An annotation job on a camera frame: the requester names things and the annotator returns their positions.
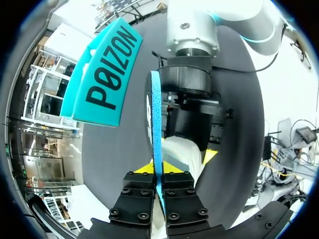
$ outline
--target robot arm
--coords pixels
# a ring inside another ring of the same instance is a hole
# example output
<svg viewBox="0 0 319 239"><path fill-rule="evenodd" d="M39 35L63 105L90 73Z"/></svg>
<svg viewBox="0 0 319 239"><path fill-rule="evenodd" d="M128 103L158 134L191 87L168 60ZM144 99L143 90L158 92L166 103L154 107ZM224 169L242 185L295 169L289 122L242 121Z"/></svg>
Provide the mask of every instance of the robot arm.
<svg viewBox="0 0 319 239"><path fill-rule="evenodd" d="M217 26L225 25L263 55L275 54L281 44L284 21L270 0L183 0L169 2L167 50L176 56L219 52Z"/></svg>

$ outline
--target screw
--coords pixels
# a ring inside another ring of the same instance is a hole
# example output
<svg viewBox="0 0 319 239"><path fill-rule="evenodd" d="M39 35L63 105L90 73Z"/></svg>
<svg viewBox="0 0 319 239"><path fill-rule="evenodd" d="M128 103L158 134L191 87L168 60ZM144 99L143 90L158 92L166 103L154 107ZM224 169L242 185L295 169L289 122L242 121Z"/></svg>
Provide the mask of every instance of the screw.
<svg viewBox="0 0 319 239"><path fill-rule="evenodd" d="M189 23L188 23L188 22L185 22L185 23L181 24L179 27L180 27L181 29L183 29L183 30L188 29L188 28L189 28Z"/></svg>
<svg viewBox="0 0 319 239"><path fill-rule="evenodd" d="M273 225L272 223L270 223L270 222L267 222L267 223L265 224L265 227L266 227L267 229L271 229L271 228L274 227L274 225Z"/></svg>
<svg viewBox="0 0 319 239"><path fill-rule="evenodd" d="M208 210L206 208L202 208L202 209L198 210L198 214L200 214L201 216L206 216L207 212L208 212Z"/></svg>
<svg viewBox="0 0 319 239"><path fill-rule="evenodd" d="M175 190L174 189L169 189L167 191L167 193L170 194L170 195L174 195L175 194Z"/></svg>
<svg viewBox="0 0 319 239"><path fill-rule="evenodd" d="M123 194L129 194L130 193L130 189L129 188L123 188L122 189L122 193Z"/></svg>
<svg viewBox="0 0 319 239"><path fill-rule="evenodd" d="M264 218L264 216L261 213L256 214L255 217L257 220L261 220L262 218Z"/></svg>
<svg viewBox="0 0 319 239"><path fill-rule="evenodd" d="M119 210L117 210L116 208L111 208L110 209L110 215L112 216L112 217L116 217L116 216L118 216L120 214L120 212L119 212Z"/></svg>
<svg viewBox="0 0 319 239"><path fill-rule="evenodd" d="M138 215L138 218L141 220L147 220L149 218L149 215L147 213L140 213Z"/></svg>
<svg viewBox="0 0 319 239"><path fill-rule="evenodd" d="M168 216L169 219L171 220L177 220L179 219L179 214L178 213L171 213L169 216Z"/></svg>
<svg viewBox="0 0 319 239"><path fill-rule="evenodd" d="M194 193L194 192L195 192L195 189L194 189L193 187L189 187L189 188L187 189L187 192L188 192L188 193Z"/></svg>
<svg viewBox="0 0 319 239"><path fill-rule="evenodd" d="M147 189L142 190L142 195L148 195L150 192Z"/></svg>

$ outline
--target floor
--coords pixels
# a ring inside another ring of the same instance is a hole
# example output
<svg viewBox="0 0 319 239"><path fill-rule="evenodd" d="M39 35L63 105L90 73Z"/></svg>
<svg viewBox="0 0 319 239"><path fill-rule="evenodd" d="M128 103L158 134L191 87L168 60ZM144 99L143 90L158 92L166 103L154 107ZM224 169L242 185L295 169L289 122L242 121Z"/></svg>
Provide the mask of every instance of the floor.
<svg viewBox="0 0 319 239"><path fill-rule="evenodd" d="M78 123L79 138L63 138L58 140L58 151L63 157L64 172L66 178L74 178L79 184L83 184L82 174L82 136L83 123Z"/></svg>

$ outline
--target metal shelving rack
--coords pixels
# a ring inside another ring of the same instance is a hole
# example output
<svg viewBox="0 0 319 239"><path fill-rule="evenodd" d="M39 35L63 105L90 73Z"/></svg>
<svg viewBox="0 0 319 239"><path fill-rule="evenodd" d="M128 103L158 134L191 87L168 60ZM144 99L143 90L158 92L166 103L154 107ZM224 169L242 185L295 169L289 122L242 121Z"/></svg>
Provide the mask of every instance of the metal shelving rack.
<svg viewBox="0 0 319 239"><path fill-rule="evenodd" d="M63 97L55 95L61 86L61 82L69 81L70 77L64 75L66 65L76 62L71 61L63 56L56 56L51 53L39 50L39 56L42 60L38 65L31 65L31 77L27 81L29 87L26 94L22 120L30 121L32 123L42 124L48 127L57 127L68 130L79 130L77 122L72 119L66 119L57 115L47 114L41 112L42 101L44 97L49 99L63 100Z"/></svg>
<svg viewBox="0 0 319 239"><path fill-rule="evenodd" d="M63 224L69 230L77 230L81 232L81 228L83 227L81 224L78 225L79 222L76 222L72 218L65 219L63 216L63 212L61 212L60 207L58 206L58 199L67 199L72 197L72 195L65 196L55 196L55 197L43 197L43 202L46 205L47 209L51 213L51 215L61 224Z"/></svg>

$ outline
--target metal frame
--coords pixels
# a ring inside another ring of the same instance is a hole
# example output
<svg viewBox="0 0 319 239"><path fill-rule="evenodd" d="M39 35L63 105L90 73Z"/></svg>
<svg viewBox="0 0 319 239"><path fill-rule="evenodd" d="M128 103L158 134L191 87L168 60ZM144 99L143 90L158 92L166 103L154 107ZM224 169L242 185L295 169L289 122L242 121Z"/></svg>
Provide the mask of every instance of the metal frame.
<svg viewBox="0 0 319 239"><path fill-rule="evenodd" d="M45 51L41 51L42 53L45 53L45 54L49 54L49 55L52 55L52 56L55 56L51 53L48 53L48 52L45 52ZM45 68L42 68L40 66L36 66L36 65L31 65L30 67L32 69L35 69L35 72L33 74L33 77L31 79L31 82L30 82L30 86L29 86L29 89L28 89L28 92L27 92L27 95L26 95L26 101L25 101L25 104L24 104L24 109L23 109L23 116L21 117L21 120L25 120L25 121L29 121L29 122L32 122L32 123L38 123L38 124L42 124L42 125L45 125L45 126L48 126L48 127L56 127L56 128L61 128L61 129L73 129L73 130L79 130L79 128L76 126L77 125L77 122L74 121L74 126L69 126L69 125L64 125L63 124L63 120L65 118L63 117L59 117L60 118L60 121L59 121L59 124L57 123L50 123L50 122L46 122L46 121L42 121L42 120L38 120L36 119L36 113L39 112L39 107L40 107L40 104L39 102L42 101L40 100L40 92L41 92L41 89L43 87L43 84L44 84L44 81L45 81L45 77L47 76L47 74L51 74L53 76L56 76L58 78L61 78L61 79L64 79L64 80L67 80L69 81L70 80L70 77L69 76L66 76L66 75L63 75L61 73L58 73L56 72L56 67L58 66L58 64L61 62L62 59L65 59L73 64L76 64L74 61L71 61L63 56L56 56L56 57L59 57L58 59L58 62L55 64L55 67L52 69L52 70L48 70L48 69L45 69ZM32 112L32 118L29 118L26 116L26 109L27 109L27 106L28 106L28 102L29 102L29 99L30 99L30 94L31 94L31 89L32 89L32 86L34 85L34 82L35 82L35 79L36 79L36 76L37 76L37 73L41 71L43 72L43 75L41 76L41 79L40 79L40 83L39 83L39 86L37 88L37 91L38 91L38 94L36 95L36 98L35 98L35 103L34 103L34 106L33 106L33 112ZM54 97L54 98L57 98L57 99L60 99L60 100L63 100L62 97L59 97L59 96L54 96L52 94L49 94L49 93L44 93L44 95L47 95L47 96L51 96L51 97Z"/></svg>
<svg viewBox="0 0 319 239"><path fill-rule="evenodd" d="M102 28L103 26L107 26L108 24L110 24L110 23L111 23L110 21L111 21L114 17L116 17L116 18L120 17L120 16L119 16L119 13L121 13L121 12L124 13L123 16L124 16L125 14L131 14L131 15L134 15L134 16L137 16L137 15L138 15L139 17L143 17L143 16L141 15L141 13L140 13L137 9L138 9L139 7L141 7L141 6L144 6L145 4L148 4L148 3L152 2L152 1L154 1L154 0L150 0L150 1L148 1L148 2L146 2L146 3L140 5L139 2L141 2L141 1L143 1L143 0L137 0L136 2L133 2L133 3L129 4L129 5L127 5L126 7L124 7L123 9L121 9L120 11L116 11L112 16L110 16L108 19L104 20L101 24L99 24L99 26L95 29L94 33L95 33L95 34L98 34L98 33L101 31L101 28ZM131 11L136 11L138 14L131 13L130 11L125 11L125 10L128 9L129 7L132 8Z"/></svg>

